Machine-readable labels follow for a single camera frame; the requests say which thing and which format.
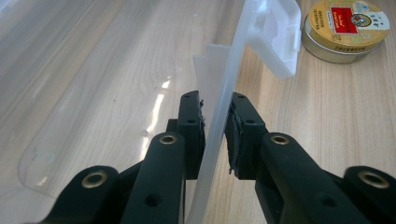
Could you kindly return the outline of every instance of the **wooden table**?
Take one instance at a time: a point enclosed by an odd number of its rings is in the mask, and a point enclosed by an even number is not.
[[[197,89],[193,55],[231,45],[243,1],[14,0],[0,5],[0,223],[35,222],[80,170],[141,161]],[[315,1],[297,1],[303,18]],[[384,43],[353,64],[301,49],[277,79],[247,48],[236,91],[271,132],[293,136],[325,170],[396,176],[396,2]],[[205,223],[263,223],[252,181],[219,156]]]

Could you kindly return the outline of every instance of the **white plastic lid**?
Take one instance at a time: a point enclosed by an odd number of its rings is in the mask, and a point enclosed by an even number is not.
[[[277,77],[296,74],[301,46],[301,11],[294,0],[253,0],[244,8],[249,17],[244,35],[262,61]]]

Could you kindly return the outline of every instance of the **metal screw hole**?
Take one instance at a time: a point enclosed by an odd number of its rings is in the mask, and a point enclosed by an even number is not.
[[[104,171],[97,171],[85,176],[81,181],[81,185],[86,189],[93,189],[103,185],[106,180],[107,174]]]
[[[163,202],[163,198],[158,194],[150,194],[146,197],[145,204],[148,207],[157,207]]]
[[[284,136],[280,136],[280,135],[274,135],[271,137],[271,141],[273,141],[274,143],[278,144],[278,145],[286,145],[289,143],[289,139],[284,137]]]
[[[160,142],[165,145],[171,145],[176,142],[177,138],[173,135],[166,135],[160,138]]]
[[[389,182],[387,179],[370,171],[360,171],[359,178],[365,183],[378,189],[387,189]]]
[[[337,206],[336,200],[332,196],[325,194],[325,193],[320,193],[318,196],[318,200],[323,206],[326,206],[326,207]]]

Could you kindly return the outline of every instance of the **red label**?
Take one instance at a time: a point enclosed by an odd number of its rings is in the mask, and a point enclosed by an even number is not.
[[[350,7],[332,7],[332,21],[337,34],[356,35],[358,28],[350,20],[353,12]]]

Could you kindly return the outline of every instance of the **round tin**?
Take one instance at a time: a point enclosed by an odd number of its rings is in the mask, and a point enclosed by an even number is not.
[[[303,44],[331,63],[354,63],[378,47],[389,32],[387,15],[365,1],[322,0],[305,18]]]

